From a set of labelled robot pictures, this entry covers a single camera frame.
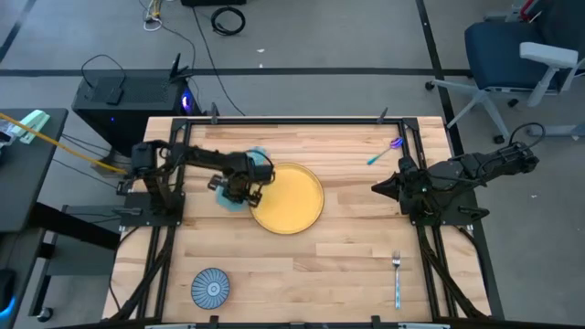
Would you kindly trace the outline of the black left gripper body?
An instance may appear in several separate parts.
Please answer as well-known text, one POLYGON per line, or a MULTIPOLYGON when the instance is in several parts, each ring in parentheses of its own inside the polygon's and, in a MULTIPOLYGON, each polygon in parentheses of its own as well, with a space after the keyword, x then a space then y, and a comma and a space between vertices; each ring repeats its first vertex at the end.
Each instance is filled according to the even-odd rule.
POLYGON ((207 187, 213 191, 222 187, 221 195, 228 201, 237 204, 246 202, 256 207, 262 198, 262 187, 269 185, 275 177, 271 160, 265 154, 257 154, 268 163, 256 164, 247 153, 217 155, 214 169, 222 175, 213 175, 207 187))

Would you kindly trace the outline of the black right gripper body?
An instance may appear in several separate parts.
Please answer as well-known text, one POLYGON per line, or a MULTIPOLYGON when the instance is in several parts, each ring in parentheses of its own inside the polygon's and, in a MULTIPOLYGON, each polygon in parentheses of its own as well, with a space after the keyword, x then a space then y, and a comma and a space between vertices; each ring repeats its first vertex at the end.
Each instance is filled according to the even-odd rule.
POLYGON ((410 156, 399 159, 399 205, 402 213, 431 213, 427 199, 431 180, 410 156))

